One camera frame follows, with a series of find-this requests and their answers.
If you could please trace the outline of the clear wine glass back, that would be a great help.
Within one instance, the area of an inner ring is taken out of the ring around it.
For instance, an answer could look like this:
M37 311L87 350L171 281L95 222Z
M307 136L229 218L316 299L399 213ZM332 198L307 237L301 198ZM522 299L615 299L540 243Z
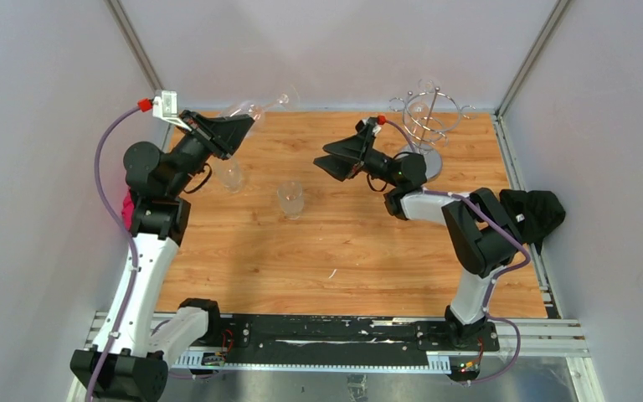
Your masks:
M418 89L418 98L417 101L425 103L427 106L430 105L432 100L435 97L436 89L440 86L438 79L432 76L424 76L418 80L417 89Z

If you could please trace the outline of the patterned clear wine glass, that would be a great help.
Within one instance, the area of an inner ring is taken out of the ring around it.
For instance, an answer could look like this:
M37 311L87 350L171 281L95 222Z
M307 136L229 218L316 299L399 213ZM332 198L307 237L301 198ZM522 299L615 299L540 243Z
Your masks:
M244 186L243 173L235 157L214 159L211 163L213 175L230 193L239 192Z

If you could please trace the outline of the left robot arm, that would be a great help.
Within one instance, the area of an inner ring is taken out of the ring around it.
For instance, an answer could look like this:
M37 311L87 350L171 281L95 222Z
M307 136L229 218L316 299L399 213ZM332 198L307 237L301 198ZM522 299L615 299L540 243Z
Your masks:
M219 305L209 299L186 299L159 328L152 319L188 226L188 184L210 158L231 158L255 121L246 114L209 118L189 110L179 119L183 137L172 150L137 142L123 157L133 211L129 221L111 212L128 246L121 281L93 343L76 350L69 364L89 401L157 401L170 368L193 343L227 340Z

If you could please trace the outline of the pink cloth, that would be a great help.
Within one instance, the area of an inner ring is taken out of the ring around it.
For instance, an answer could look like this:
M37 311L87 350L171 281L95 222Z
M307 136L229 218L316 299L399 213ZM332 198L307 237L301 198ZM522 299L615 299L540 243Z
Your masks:
M121 219L127 230L129 230L131 227L134 208L135 208L135 205L132 201L131 192L127 191L126 195L122 199L122 204L121 204Z

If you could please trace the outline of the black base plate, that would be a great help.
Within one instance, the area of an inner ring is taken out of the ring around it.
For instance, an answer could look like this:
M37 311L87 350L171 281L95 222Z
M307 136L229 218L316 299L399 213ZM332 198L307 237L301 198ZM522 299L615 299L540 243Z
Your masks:
M196 341L178 365L194 367L195 353L222 358L224 367L273 369L426 369L431 353L477 358L499 351L488 322L460 340L443 319L317 315L224 315L219 332Z

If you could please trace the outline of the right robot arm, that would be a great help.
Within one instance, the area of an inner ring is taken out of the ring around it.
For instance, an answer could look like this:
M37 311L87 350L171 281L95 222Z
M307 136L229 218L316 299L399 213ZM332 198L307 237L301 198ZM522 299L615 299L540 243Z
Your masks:
M390 215L446 228L462 273L445 309L445 338L452 348L466 349L491 318L488 305L498 279L527 265L531 256L514 215L490 189L471 193L429 190L424 155L413 143L394 156L375 149L375 140L387 123L383 116L360 120L354 135L324 145L323 156L313 163L340 182L360 173L368 181L381 180L380 191Z

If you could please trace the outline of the chrome wine glass rack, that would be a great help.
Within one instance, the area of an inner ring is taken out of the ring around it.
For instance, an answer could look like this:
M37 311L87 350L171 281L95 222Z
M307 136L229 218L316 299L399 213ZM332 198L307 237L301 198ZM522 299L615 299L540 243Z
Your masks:
M449 144L449 133L464 120L475 117L473 105L461 104L439 86L435 97L427 106L417 101L418 89L405 95L396 96L388 101L389 109L400 114L398 126L408 138L409 144L404 152L418 153L424 157L428 181L439 177L443 170L440 148Z

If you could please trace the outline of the aluminium frame rail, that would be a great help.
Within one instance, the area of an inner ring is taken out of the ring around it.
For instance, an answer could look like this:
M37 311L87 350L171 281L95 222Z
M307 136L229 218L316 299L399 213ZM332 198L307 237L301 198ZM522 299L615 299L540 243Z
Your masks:
M579 325L560 320L486 322L466 340L452 342L449 323L391 317L238 314L214 317L179 354L162 343L171 332L159 317L145 332L145 357L136 369L446 374L473 381L488 357L585 358Z

